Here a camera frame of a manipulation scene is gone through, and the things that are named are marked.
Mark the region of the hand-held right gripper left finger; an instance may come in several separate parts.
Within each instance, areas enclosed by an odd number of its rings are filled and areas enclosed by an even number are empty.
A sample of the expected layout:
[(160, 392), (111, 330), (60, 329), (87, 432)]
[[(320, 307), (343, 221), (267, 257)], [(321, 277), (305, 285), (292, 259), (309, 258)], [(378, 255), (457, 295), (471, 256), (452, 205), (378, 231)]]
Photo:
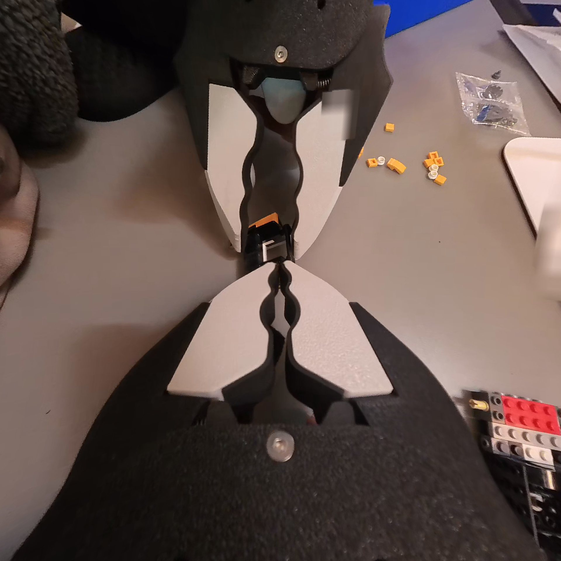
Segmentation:
[(209, 303), (167, 386), (174, 396), (227, 403), (240, 424), (276, 381), (275, 298), (279, 264), (266, 263), (236, 280)]

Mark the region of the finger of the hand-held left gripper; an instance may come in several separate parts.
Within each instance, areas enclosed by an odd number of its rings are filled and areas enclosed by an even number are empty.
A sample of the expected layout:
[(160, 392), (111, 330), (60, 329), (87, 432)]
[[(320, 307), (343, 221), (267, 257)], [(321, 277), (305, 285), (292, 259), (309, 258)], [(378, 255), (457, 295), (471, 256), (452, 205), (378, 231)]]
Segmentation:
[(254, 146), (256, 128), (254, 112), (234, 88), (209, 85), (205, 175), (221, 225), (237, 252), (241, 252), (240, 207), (245, 197), (242, 169)]
[(293, 234), (296, 260), (315, 242), (340, 195), (340, 174), (348, 138), (348, 90), (324, 92), (296, 123), (301, 174)]

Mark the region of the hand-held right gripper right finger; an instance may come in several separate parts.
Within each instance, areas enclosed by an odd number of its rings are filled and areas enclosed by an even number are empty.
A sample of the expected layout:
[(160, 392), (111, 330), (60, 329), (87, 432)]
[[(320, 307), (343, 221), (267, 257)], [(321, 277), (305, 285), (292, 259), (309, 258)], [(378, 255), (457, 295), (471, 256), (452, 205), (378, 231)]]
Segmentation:
[(321, 424), (332, 404), (388, 396), (393, 385), (350, 302), (294, 262), (280, 266), (289, 325), (285, 381)]

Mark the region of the orange black lego sub-assembly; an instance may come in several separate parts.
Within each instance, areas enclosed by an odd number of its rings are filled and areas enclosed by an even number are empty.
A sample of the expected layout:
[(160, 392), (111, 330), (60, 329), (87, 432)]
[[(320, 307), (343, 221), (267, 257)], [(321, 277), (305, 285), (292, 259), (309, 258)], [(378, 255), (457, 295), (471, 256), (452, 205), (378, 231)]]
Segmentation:
[(283, 224), (277, 213), (252, 223), (243, 250), (246, 272), (254, 271), (266, 263), (285, 260), (295, 260), (291, 225)]

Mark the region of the scattered small lego pieces group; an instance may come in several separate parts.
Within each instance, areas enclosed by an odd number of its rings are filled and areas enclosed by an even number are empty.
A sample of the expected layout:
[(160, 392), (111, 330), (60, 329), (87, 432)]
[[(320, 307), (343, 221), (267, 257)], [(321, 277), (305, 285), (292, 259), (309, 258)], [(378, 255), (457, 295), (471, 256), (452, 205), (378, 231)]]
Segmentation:
[[(402, 161), (396, 158), (387, 159), (382, 155), (366, 158), (365, 165), (369, 169), (386, 167), (397, 174), (403, 174), (407, 169), (407, 166)], [(444, 167), (444, 159), (439, 155), (438, 151), (428, 153), (427, 157), (423, 160), (423, 167), (425, 169), (425, 176), (429, 181), (438, 186), (445, 184), (447, 178), (441, 172), (441, 169)]]

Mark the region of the clear bag of lego parts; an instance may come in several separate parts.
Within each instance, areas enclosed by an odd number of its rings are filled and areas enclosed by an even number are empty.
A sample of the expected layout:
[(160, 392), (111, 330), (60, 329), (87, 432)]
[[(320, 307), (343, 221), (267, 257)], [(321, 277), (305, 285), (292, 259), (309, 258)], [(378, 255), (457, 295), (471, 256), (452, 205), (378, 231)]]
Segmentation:
[(461, 72), (455, 78), (462, 111), (472, 124), (531, 136), (516, 81), (487, 80)]

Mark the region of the partly built lego car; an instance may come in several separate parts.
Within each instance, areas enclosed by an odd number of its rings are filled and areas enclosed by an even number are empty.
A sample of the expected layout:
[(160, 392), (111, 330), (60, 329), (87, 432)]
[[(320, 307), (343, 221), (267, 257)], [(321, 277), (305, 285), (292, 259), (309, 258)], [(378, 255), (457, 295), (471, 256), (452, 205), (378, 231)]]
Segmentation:
[(560, 407), (489, 390), (455, 402), (490, 474), (548, 560), (560, 560)]

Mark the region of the lego instruction booklet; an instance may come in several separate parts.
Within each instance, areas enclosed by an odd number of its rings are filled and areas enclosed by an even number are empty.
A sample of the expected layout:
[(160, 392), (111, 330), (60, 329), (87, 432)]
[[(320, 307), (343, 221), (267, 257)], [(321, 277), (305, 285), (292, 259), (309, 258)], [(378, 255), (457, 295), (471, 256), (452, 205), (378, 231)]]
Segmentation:
[(503, 24), (503, 30), (560, 109), (560, 27)]

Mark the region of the blue plastic bin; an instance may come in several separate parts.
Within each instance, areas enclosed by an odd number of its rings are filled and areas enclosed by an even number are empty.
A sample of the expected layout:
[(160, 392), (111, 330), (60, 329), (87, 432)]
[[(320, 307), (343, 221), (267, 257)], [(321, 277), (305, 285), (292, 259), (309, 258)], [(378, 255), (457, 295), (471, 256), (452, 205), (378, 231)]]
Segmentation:
[(389, 38), (419, 23), (437, 17), (469, 1), (374, 1), (376, 5), (390, 7), (390, 16), (385, 31)]

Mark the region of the dark fleece jacket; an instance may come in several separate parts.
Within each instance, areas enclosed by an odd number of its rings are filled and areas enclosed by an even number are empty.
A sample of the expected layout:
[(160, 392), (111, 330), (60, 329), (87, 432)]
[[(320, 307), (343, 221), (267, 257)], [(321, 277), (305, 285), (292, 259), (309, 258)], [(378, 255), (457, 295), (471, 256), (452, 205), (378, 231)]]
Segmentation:
[(49, 147), (73, 133), (76, 81), (60, 1), (1, 1), (1, 125), (15, 145)]

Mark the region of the white rounded board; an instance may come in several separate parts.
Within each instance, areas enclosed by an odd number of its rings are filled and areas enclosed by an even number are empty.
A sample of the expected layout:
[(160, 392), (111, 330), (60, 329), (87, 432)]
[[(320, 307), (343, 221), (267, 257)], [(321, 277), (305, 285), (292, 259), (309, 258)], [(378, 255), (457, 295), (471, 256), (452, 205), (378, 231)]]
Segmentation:
[(536, 236), (543, 211), (560, 208), (560, 138), (514, 138), (503, 158)]

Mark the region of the beige hoodie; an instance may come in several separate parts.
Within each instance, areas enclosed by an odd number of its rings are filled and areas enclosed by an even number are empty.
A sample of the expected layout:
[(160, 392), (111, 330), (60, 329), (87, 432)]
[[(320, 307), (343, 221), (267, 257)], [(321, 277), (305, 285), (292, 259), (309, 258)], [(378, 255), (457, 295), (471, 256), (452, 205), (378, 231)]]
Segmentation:
[(1, 306), (28, 253), (38, 199), (37, 179), (1, 125)]

